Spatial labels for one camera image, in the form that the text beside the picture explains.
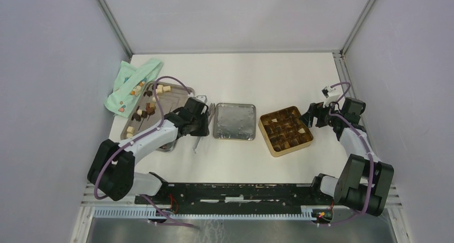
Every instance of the white chocolate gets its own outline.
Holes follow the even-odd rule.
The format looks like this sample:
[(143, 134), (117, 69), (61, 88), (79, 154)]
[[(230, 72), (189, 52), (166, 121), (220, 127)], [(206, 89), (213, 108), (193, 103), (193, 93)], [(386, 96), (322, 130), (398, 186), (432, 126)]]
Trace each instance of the white chocolate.
[(134, 133), (134, 127), (129, 126), (128, 129), (126, 129), (126, 131), (127, 131), (128, 133), (131, 133), (131, 134), (132, 134), (132, 133)]

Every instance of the white tabletop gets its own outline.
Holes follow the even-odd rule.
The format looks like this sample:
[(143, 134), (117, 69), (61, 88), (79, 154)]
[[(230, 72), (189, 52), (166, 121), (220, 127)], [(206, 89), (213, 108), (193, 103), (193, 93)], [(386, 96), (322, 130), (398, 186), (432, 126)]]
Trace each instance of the white tabletop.
[[(150, 58), (164, 61), (160, 75), (171, 75), (207, 95), (208, 102), (254, 104), (260, 116), (290, 106), (301, 113), (321, 102), (321, 90), (339, 82), (331, 53), (134, 55), (138, 67)], [(109, 138), (118, 141), (126, 118), (115, 117)], [(319, 173), (338, 177), (346, 153), (330, 127), (311, 128), (312, 144), (272, 157), (257, 126), (253, 141), (205, 137), (195, 154), (195, 137), (180, 138), (170, 153), (154, 151), (136, 166), (169, 182), (310, 183)]]

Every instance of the metal fork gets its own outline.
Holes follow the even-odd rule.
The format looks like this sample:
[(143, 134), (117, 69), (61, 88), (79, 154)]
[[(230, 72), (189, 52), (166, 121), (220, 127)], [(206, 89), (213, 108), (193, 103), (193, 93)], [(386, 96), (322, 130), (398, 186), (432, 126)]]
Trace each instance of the metal fork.
[[(211, 103), (208, 108), (208, 126), (210, 125), (211, 119), (213, 118), (215, 112), (216, 112), (216, 105), (214, 103)], [(202, 139), (202, 137), (197, 137), (197, 139), (195, 140), (194, 146), (192, 147), (192, 150), (196, 154), (197, 154), (197, 146), (199, 145), (200, 139)]]

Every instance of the orange wire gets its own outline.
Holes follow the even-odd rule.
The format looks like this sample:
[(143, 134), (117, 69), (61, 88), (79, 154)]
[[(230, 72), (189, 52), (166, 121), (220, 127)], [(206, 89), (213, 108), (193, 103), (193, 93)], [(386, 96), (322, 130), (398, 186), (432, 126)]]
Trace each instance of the orange wire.
[(175, 202), (175, 204), (177, 205), (177, 209), (175, 209), (175, 214), (178, 212), (178, 202), (176, 199), (173, 198), (172, 194), (169, 194), (169, 197), (170, 197), (170, 209), (172, 209), (173, 205), (172, 203)]

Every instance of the silver tray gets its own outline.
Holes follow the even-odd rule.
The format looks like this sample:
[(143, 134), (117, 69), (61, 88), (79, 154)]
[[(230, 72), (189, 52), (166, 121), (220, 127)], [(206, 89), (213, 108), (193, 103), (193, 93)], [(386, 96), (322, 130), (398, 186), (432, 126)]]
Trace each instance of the silver tray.
[[(147, 118), (141, 118), (140, 121), (134, 120), (132, 118), (132, 115), (137, 112), (138, 109), (142, 109), (145, 111), (145, 107), (147, 105), (147, 102), (152, 102), (153, 95), (148, 92), (149, 90), (152, 90), (152, 85), (154, 84), (154, 81), (151, 81), (147, 83), (142, 91), (142, 95), (140, 96), (139, 100), (137, 101), (137, 104), (134, 107), (134, 111), (131, 112), (131, 114), (128, 117), (128, 122), (126, 122), (125, 127), (123, 128), (122, 134), (120, 135), (120, 139), (124, 140), (126, 139), (127, 135), (127, 128), (129, 126), (134, 127), (134, 135), (152, 127), (155, 125), (159, 120), (161, 119), (161, 113), (159, 112), (159, 109), (156, 107), (156, 111), (153, 115), (148, 116)], [(172, 90), (169, 92), (164, 92), (162, 94), (158, 94), (159, 97), (159, 102), (162, 106), (162, 109), (164, 111), (164, 114), (167, 114), (179, 107), (183, 107), (186, 104), (187, 99), (189, 98), (187, 91), (183, 86), (181, 85), (175, 85), (171, 83), (166, 83), (166, 82), (158, 82), (158, 85), (164, 85), (164, 86), (171, 86)], [(189, 88), (189, 91), (194, 94), (194, 89)], [(172, 151), (177, 144), (177, 140), (167, 143), (163, 146), (161, 146), (159, 151), (163, 152), (169, 152)]]
[(224, 140), (253, 140), (255, 116), (255, 106), (252, 104), (218, 103), (213, 137)]

